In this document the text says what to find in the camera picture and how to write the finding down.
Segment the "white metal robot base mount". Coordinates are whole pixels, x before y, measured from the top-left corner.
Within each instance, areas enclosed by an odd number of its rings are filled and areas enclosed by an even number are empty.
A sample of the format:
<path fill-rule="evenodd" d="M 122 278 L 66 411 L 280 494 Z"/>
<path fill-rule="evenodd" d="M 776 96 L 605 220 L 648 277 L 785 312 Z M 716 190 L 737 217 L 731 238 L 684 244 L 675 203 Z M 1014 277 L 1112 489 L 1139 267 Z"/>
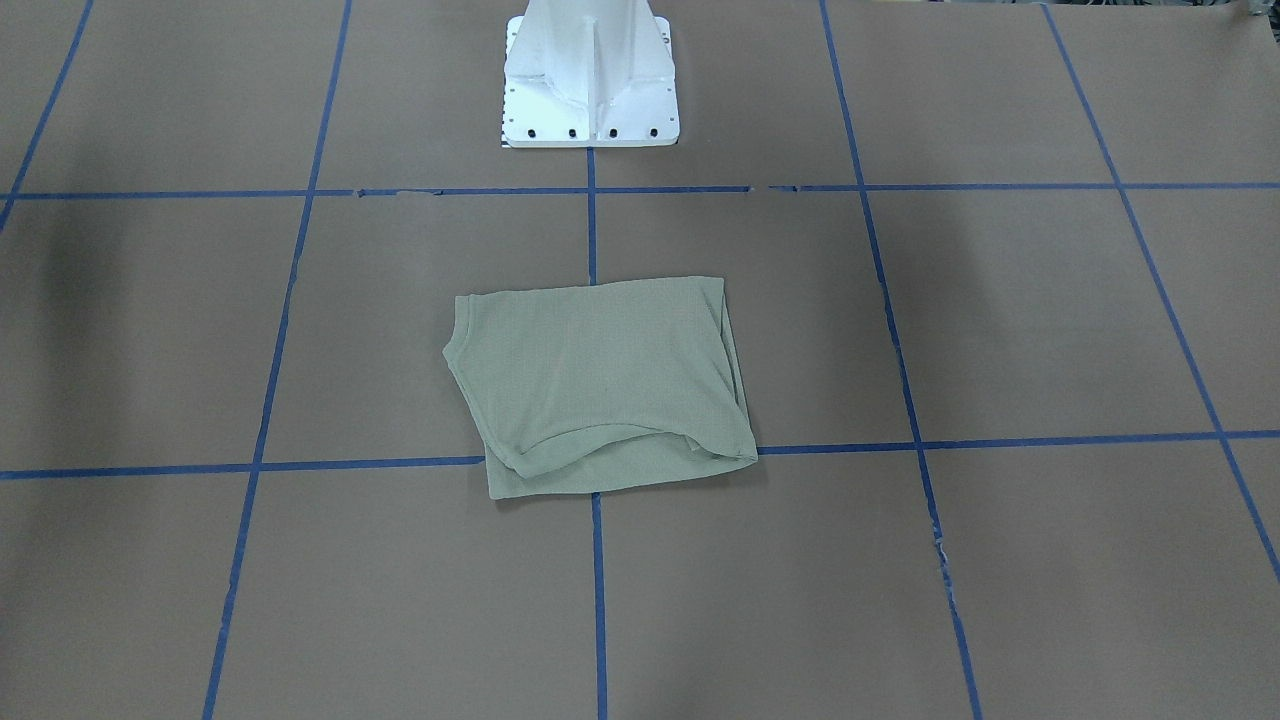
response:
<path fill-rule="evenodd" d="M 504 33 L 506 149 L 678 142 L 669 20 L 648 1 L 530 1 Z"/>

